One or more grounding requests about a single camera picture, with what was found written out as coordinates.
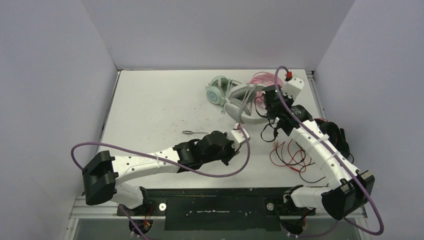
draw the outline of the white wall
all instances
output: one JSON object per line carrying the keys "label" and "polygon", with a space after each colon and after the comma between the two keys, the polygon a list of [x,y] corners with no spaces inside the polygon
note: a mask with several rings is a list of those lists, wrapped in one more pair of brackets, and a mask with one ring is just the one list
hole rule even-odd
{"label": "white wall", "polygon": [[118,69],[315,69],[354,0],[82,0]]}
{"label": "white wall", "polygon": [[356,0],[315,74],[327,118],[375,175],[382,239],[423,239],[423,13],[422,0]]}
{"label": "white wall", "polygon": [[79,0],[0,3],[1,239],[62,239],[116,74]]}

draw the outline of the white tabletop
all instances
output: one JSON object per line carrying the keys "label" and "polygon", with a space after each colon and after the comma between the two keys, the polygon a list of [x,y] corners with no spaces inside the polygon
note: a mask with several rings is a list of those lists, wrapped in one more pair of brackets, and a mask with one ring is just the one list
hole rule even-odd
{"label": "white tabletop", "polygon": [[[221,107],[211,104],[206,97],[206,85],[216,76],[240,82],[249,82],[257,72],[273,70],[123,70],[113,97],[110,113],[103,132],[102,142],[120,147],[152,153],[173,147],[181,142],[199,138],[203,135],[185,135],[183,130],[195,132],[230,131],[234,126],[227,114],[221,114]],[[303,105],[314,118],[319,118],[318,107],[306,72],[292,70],[294,75],[305,80],[305,86],[294,104]],[[284,71],[279,77],[284,79]],[[325,186],[324,179],[318,183],[304,182],[299,174],[288,167],[278,167],[271,163],[269,154],[273,143],[261,140],[260,132],[265,124],[243,127],[250,134],[251,155],[247,167],[237,175],[212,178],[192,172],[162,173],[128,181],[135,186],[148,189],[157,188],[270,188],[305,186]],[[272,139],[271,129],[264,133],[265,139]],[[280,130],[278,141],[290,140]],[[299,148],[290,145],[292,154]],[[112,155],[127,156],[127,153],[101,147],[100,151],[110,150]],[[289,160],[287,149],[284,159]],[[203,165],[200,171],[210,174],[228,174],[238,170],[246,160],[247,148],[243,146],[229,166],[221,161]],[[281,164],[277,156],[273,160]],[[315,181],[324,175],[316,167],[307,167],[302,177]]]}

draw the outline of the mint green headphones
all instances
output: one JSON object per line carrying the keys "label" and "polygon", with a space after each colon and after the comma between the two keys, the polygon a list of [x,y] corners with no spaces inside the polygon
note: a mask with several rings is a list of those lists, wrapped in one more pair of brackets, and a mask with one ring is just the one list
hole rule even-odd
{"label": "mint green headphones", "polygon": [[216,105],[224,105],[227,92],[239,85],[238,81],[226,78],[225,76],[217,76],[210,81],[206,87],[206,96],[209,102]]}

